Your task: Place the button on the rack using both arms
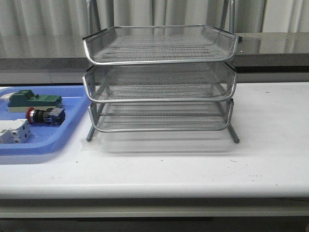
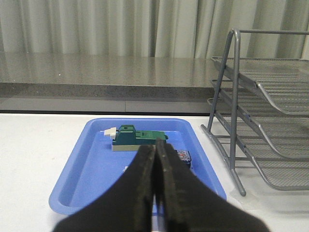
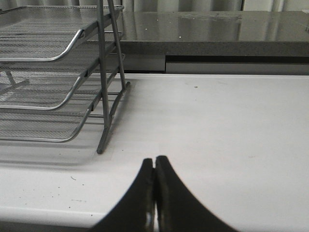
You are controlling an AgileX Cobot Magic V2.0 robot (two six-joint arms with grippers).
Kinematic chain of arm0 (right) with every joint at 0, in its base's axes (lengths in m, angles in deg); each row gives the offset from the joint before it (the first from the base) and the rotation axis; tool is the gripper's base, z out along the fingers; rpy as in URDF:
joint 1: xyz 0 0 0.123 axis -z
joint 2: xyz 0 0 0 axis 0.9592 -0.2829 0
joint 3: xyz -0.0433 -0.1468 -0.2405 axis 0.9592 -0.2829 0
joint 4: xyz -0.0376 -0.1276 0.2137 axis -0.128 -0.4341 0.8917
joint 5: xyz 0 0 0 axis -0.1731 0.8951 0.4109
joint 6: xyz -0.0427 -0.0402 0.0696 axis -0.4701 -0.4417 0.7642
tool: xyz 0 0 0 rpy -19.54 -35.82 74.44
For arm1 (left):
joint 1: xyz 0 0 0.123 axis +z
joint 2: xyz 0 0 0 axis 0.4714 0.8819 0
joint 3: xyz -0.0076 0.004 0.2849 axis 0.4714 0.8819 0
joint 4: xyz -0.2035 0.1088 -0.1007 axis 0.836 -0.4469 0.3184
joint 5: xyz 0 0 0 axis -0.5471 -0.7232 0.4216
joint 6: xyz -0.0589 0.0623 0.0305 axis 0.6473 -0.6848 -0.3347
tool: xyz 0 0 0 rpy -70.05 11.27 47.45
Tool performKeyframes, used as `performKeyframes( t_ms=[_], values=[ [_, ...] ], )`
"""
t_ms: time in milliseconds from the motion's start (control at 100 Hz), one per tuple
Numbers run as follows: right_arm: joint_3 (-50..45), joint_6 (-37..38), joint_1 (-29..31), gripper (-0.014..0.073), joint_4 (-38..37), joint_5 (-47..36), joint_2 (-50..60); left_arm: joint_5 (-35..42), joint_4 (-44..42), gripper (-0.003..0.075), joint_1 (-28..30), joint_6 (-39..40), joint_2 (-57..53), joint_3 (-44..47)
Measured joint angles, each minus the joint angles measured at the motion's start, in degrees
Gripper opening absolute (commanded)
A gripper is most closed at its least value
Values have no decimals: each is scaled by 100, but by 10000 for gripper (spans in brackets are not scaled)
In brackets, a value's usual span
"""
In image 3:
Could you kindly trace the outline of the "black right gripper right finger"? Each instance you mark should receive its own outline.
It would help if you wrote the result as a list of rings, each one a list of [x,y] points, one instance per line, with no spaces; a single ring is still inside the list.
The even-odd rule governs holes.
[[[235,232],[189,191],[166,156],[155,161],[158,224],[161,232]]]

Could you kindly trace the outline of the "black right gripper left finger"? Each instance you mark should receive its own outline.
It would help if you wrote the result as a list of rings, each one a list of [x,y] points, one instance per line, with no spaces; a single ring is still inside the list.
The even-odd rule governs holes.
[[[133,183],[116,206],[91,232],[154,231],[155,173],[152,159],[144,159]]]

